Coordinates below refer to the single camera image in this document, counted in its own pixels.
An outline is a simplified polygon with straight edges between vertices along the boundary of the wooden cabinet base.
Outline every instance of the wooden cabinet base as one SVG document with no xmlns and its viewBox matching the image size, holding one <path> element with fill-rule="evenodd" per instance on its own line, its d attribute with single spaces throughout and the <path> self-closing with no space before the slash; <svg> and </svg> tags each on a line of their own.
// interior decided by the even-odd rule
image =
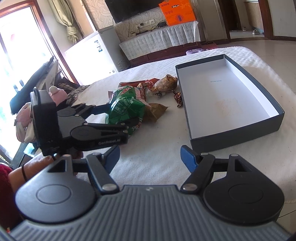
<svg viewBox="0 0 296 241">
<path fill-rule="evenodd" d="M 136 67 L 146 63 L 183 56 L 186 55 L 186 51 L 197 48 L 203 48 L 200 42 L 174 46 L 157 52 L 149 53 L 138 58 L 134 58 L 130 60 L 130 63 L 132 67 Z"/>
</svg>

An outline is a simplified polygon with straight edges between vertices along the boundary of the red snack wrapper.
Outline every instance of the red snack wrapper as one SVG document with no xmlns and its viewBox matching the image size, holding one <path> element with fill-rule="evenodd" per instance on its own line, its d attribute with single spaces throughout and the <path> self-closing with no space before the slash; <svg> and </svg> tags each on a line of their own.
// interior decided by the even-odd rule
<svg viewBox="0 0 296 241">
<path fill-rule="evenodd" d="M 134 82 L 120 82 L 118 87 L 122 87 L 122 86 L 132 86 L 132 87 L 137 87 L 139 84 L 142 84 L 145 88 L 147 87 L 148 89 L 151 89 L 154 84 L 159 81 L 159 79 L 150 79 L 150 80 L 141 80 L 141 81 L 134 81 Z"/>
</svg>

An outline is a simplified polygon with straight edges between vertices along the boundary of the snack bag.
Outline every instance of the snack bag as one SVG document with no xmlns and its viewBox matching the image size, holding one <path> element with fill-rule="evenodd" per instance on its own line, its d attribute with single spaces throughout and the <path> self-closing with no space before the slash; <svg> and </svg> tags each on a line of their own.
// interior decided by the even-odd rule
<svg viewBox="0 0 296 241">
<path fill-rule="evenodd" d="M 111 109 L 106 115 L 105 123 L 115 125 L 124 122 L 128 127 L 128 135 L 131 136 L 140 127 L 145 106 L 148 106 L 145 102 L 145 88 L 143 86 L 120 87 L 112 92 L 112 97 L 109 95 L 109 99 Z"/>
<path fill-rule="evenodd" d="M 140 80 L 140 81 L 134 81 L 134 82 L 120 82 L 118 87 L 130 85 L 132 87 L 138 87 L 139 84 L 142 84 L 145 88 L 151 89 L 153 85 L 159 81 L 159 79 L 153 78 L 150 80 Z"/>
<path fill-rule="evenodd" d="M 149 103 L 150 106 L 145 106 L 143 122 L 156 122 L 168 108 L 162 104 Z"/>
</svg>

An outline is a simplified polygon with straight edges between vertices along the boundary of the red sleeve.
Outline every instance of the red sleeve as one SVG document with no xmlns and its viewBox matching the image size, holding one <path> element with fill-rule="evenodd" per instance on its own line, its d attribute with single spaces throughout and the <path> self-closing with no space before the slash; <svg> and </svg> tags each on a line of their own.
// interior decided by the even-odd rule
<svg viewBox="0 0 296 241">
<path fill-rule="evenodd" d="M 15 195 L 8 179 L 11 171 L 10 167 L 0 164 L 0 225 L 5 230 L 12 229 L 21 221 L 15 205 Z"/>
</svg>

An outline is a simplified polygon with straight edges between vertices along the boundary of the television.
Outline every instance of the television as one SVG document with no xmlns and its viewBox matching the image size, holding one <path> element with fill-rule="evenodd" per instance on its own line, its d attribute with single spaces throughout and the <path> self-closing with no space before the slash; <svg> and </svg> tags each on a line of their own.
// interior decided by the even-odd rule
<svg viewBox="0 0 296 241">
<path fill-rule="evenodd" d="M 156 8 L 162 2 L 163 0 L 105 0 L 115 23 Z"/>
</svg>

